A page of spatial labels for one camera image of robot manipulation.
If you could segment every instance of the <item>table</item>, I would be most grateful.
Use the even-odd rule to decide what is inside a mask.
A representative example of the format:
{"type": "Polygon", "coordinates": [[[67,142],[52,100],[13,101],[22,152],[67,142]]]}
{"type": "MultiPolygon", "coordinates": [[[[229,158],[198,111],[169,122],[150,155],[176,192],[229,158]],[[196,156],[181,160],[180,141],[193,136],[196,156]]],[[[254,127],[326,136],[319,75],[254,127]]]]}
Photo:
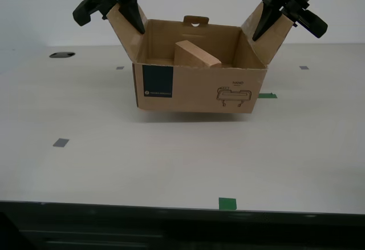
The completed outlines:
{"type": "Polygon", "coordinates": [[[0,74],[0,200],[364,214],[364,52],[284,45],[278,99],[225,115],[138,109],[121,46],[46,48],[0,74]]]}

